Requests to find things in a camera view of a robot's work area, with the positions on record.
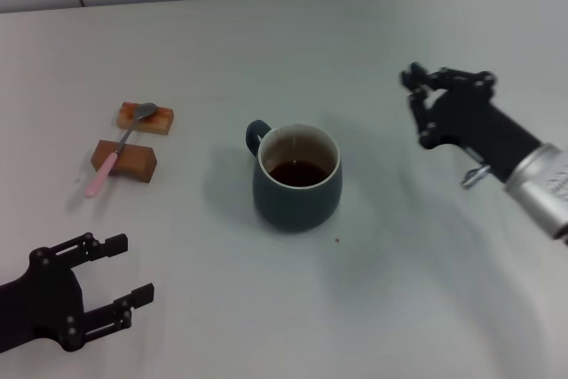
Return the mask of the dark arched wooden block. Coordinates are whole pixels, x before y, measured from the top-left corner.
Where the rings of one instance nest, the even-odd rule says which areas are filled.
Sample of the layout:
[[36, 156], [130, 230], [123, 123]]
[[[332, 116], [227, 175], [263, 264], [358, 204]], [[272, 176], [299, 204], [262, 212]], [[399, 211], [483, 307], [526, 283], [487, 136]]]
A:
[[[101, 139], [91, 156], [91, 165], [98, 170], [105, 159], [115, 151], [116, 142]], [[154, 150], [149, 146], [126, 144], [109, 175], [126, 177], [142, 183], [149, 183], [157, 166]]]

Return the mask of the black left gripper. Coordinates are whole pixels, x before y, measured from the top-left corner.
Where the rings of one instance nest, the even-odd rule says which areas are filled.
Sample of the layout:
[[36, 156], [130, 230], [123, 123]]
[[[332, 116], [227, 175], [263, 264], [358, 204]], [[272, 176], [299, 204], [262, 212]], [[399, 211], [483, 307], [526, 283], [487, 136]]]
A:
[[152, 283], [84, 312], [83, 292], [72, 271], [127, 250], [124, 233], [104, 241], [85, 233], [52, 248], [33, 250], [24, 274], [0, 285], [0, 351], [36, 339], [50, 339], [64, 351], [77, 351], [89, 342], [130, 328], [132, 312], [154, 300]]

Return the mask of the grey ceramic coffee cup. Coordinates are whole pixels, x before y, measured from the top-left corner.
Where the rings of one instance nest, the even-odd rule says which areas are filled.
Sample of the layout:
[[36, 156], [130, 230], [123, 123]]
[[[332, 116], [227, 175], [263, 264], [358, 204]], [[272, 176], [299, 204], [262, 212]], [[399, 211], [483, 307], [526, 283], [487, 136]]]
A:
[[328, 133], [311, 125], [272, 128], [255, 120], [245, 141], [255, 157], [254, 205], [270, 225], [303, 232], [332, 216], [343, 190], [343, 166], [339, 146]]

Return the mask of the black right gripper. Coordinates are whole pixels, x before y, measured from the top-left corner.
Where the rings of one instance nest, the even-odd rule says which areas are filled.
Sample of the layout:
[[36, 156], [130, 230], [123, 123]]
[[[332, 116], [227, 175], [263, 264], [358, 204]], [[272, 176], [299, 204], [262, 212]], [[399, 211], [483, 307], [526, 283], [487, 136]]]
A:
[[[442, 67], [429, 72], [417, 62], [403, 70], [400, 83], [408, 90], [408, 106], [415, 121], [419, 144], [425, 149], [455, 145], [475, 152], [493, 175], [507, 182], [517, 165], [541, 142], [510, 119], [489, 100], [495, 75]], [[430, 91], [444, 92], [428, 110]], [[431, 130], [429, 123], [435, 127]]]

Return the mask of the pink handled metal spoon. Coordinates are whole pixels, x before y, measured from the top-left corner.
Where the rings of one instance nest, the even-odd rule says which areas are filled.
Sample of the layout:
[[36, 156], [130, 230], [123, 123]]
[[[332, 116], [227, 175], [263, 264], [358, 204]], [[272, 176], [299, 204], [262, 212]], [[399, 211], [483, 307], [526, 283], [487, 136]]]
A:
[[119, 143], [116, 146], [116, 149], [111, 154], [109, 154], [108, 157], [103, 161], [102, 165], [97, 170], [95, 177], [87, 186], [85, 190], [86, 198], [93, 198], [99, 194], [102, 186], [105, 184], [105, 181], [110, 171], [112, 170], [114, 164], [118, 160], [119, 154], [123, 150], [130, 134], [134, 131], [134, 129], [142, 119], [146, 119], [154, 115], [157, 112], [157, 110], [158, 106], [150, 102], [140, 104], [134, 108], [132, 124], [120, 139]]

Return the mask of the light stained wooden block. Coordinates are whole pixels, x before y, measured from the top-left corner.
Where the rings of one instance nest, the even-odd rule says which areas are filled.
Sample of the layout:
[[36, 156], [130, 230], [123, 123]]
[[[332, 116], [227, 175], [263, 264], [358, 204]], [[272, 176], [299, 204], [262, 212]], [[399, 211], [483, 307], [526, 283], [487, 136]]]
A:
[[[134, 123], [134, 113], [138, 107], [138, 103], [123, 102], [116, 118], [116, 125], [122, 130], [127, 130]], [[157, 107], [153, 114], [140, 119], [134, 130], [168, 135], [173, 120], [174, 111], [171, 108]]]

